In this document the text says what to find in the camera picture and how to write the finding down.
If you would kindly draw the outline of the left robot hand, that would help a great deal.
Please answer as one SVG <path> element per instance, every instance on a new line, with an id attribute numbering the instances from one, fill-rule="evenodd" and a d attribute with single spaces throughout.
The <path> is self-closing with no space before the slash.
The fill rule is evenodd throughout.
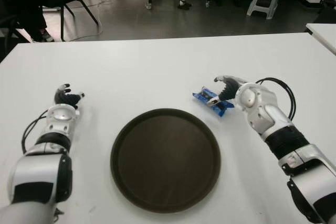
<path id="1" fill-rule="evenodd" d="M 55 104 L 67 104 L 72 106 L 75 110 L 78 109 L 78 103 L 85 97 L 83 92 L 78 94 L 71 93 L 70 84 L 62 84 L 55 92 L 54 103 Z"/>

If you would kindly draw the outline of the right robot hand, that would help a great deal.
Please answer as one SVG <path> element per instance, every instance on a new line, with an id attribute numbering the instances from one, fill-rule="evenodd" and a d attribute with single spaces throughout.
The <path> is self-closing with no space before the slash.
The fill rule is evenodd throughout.
<path id="1" fill-rule="evenodd" d="M 208 106 L 214 106 L 221 101 L 227 101 L 227 100 L 234 99 L 238 89 L 243 84 L 247 83 L 247 81 L 245 81 L 241 78 L 234 77 L 234 76 L 226 76 L 226 75 L 217 76 L 214 79 L 214 82 L 219 82 L 219 81 L 223 82 L 225 84 L 225 87 L 219 95 L 211 98 L 207 102 Z"/>

